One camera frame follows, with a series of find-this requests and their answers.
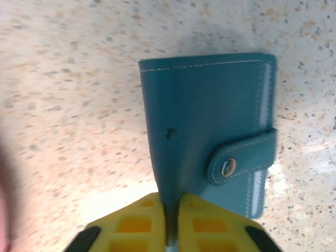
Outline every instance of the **snap button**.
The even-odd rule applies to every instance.
[[[237,162],[232,157],[229,157],[222,166],[221,173],[224,177],[230,177],[236,170]]]

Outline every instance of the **leather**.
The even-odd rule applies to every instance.
[[[276,151],[276,130],[271,130],[252,138],[226,145],[218,149],[207,168],[207,178],[212,186],[222,186],[230,180],[255,171],[262,171],[274,162]],[[222,167],[226,160],[234,159],[237,164],[229,177],[222,175]]]
[[[258,52],[176,57],[142,60],[139,66],[153,171],[166,212],[176,211],[182,194],[189,192],[259,217],[275,138],[237,152],[237,169],[246,170],[240,176],[218,186],[207,172],[222,148],[275,135],[275,57]],[[255,175],[258,164],[265,169]],[[246,205],[254,197],[254,184],[259,204],[252,212]]]

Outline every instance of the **speckled floor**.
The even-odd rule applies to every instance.
[[[335,22],[331,0],[1,0],[14,251],[62,251],[156,190],[139,59],[253,50],[279,59],[278,160],[259,221],[284,251],[335,251]]]

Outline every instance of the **black rubber edge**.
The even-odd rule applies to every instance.
[[[101,228],[98,226],[89,227],[78,233],[64,252],[89,252],[92,244],[97,239]]]
[[[260,249],[260,252],[282,252],[264,230],[252,226],[246,226],[245,230]]]

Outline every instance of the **yellow object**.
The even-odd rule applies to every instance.
[[[186,193],[178,214],[180,252],[260,252],[245,230],[263,228],[193,194]]]
[[[281,252],[258,223],[193,194],[178,213],[180,252]],[[160,196],[151,193],[90,223],[65,252],[164,252],[165,238]]]
[[[89,252],[164,252],[165,219],[158,193],[90,223],[101,232]]]

